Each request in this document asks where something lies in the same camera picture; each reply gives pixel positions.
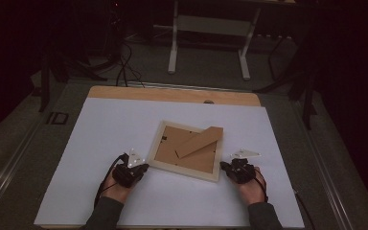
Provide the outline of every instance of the white table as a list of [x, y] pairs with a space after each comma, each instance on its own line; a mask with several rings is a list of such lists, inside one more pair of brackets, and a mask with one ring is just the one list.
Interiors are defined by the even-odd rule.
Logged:
[[[166, 92], [166, 95], [172, 92], [202, 95], [199, 98], [209, 95], [205, 91], [133, 91], [138, 92], [134, 94], [136, 97], [149, 91]], [[217, 94], [218, 98], [222, 95], [220, 92], [212, 94]], [[257, 99], [253, 94], [225, 94], [234, 99], [238, 96], [239, 102], [245, 98]], [[110, 164], [131, 148], [147, 157], [162, 120], [194, 127], [223, 127], [224, 161], [229, 161], [229, 154], [240, 148], [259, 152], [262, 156], [251, 163], [259, 166], [264, 174], [269, 202], [274, 205], [280, 222], [285, 227], [304, 227], [264, 107], [104, 99], [94, 98], [92, 94], [84, 103], [34, 224], [43, 228], [85, 224]], [[224, 172], [218, 183], [214, 183], [150, 168], [130, 195], [118, 225], [129, 228], [235, 228], [248, 226], [248, 215]]]

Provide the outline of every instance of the table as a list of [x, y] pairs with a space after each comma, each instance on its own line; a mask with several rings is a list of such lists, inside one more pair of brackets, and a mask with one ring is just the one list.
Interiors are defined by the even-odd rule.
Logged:
[[250, 21], [246, 20], [229, 20], [221, 18], [201, 17], [192, 15], [183, 15], [178, 12], [178, 0], [174, 1], [173, 21], [172, 21], [172, 49], [170, 52], [168, 73], [175, 73], [177, 59], [177, 33], [178, 31], [190, 31], [199, 33], [209, 33], [218, 35], [236, 35], [244, 36], [244, 45], [238, 50], [239, 61], [241, 64], [241, 72], [244, 80], [250, 80], [250, 73], [246, 61], [246, 53], [249, 49], [250, 41], [255, 32], [262, 6], [264, 5], [285, 5], [285, 6], [301, 6], [294, 0], [249, 0], [242, 1], [247, 6], [254, 7], [251, 11], [253, 17]]
[[[158, 121], [174, 118], [197, 127], [223, 125], [224, 161], [239, 143], [260, 152], [263, 157], [254, 163], [272, 184], [267, 193], [280, 222], [304, 227], [267, 114], [255, 94], [112, 86], [90, 90], [34, 224], [43, 228], [84, 224], [113, 160], [133, 147], [146, 158]], [[224, 172], [220, 176], [213, 183], [150, 168], [127, 201], [119, 226], [248, 226], [237, 191]]]

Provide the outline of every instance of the dark background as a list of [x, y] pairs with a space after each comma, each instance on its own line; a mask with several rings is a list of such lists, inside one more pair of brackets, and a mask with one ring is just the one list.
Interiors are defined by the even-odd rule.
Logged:
[[[312, 56], [322, 67], [315, 89], [368, 189], [368, 1], [334, 3], [341, 11], [325, 11], [309, 36]], [[151, 37], [149, 25], [171, 25], [172, 8], [173, 1], [130, 1], [125, 19]], [[89, 38], [96, 33], [105, 39], [106, 9], [98, 0], [0, 2], [0, 122], [34, 90], [30, 75], [40, 69], [50, 41], [73, 58], [95, 50], [106, 55], [105, 41]], [[278, 11], [273, 8], [263, 17], [257, 28], [261, 34], [280, 34], [282, 20], [270, 19], [281, 15]], [[296, 13], [288, 17], [298, 17]]]

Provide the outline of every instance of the desk leg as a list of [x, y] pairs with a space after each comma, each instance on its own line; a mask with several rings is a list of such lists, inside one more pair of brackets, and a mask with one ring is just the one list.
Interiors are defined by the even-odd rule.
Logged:
[[241, 50], [238, 51], [239, 55], [239, 62], [241, 63], [241, 74], [243, 75], [243, 79], [248, 81], [250, 80], [250, 74], [249, 74], [249, 68], [247, 67], [247, 61], [246, 61], [246, 53], [249, 49], [250, 41], [252, 40], [253, 33], [256, 28], [256, 23], [258, 22], [258, 18], [260, 15], [260, 8], [257, 8], [255, 11], [255, 15], [253, 17], [253, 21], [250, 23], [249, 32], [247, 33], [246, 40], [244, 42], [244, 46]]
[[175, 73], [175, 64], [177, 62], [177, 16], [178, 1], [174, 1], [174, 17], [172, 19], [172, 50], [170, 51], [169, 74]]

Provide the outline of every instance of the wooden slat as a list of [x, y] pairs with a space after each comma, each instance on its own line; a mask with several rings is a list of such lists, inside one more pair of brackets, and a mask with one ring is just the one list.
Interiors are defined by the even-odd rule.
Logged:
[[220, 92], [210, 90], [133, 88], [115, 86], [93, 86], [88, 98], [128, 99], [178, 103], [204, 103], [209, 100], [214, 104], [232, 104], [261, 106], [260, 100], [253, 93]]

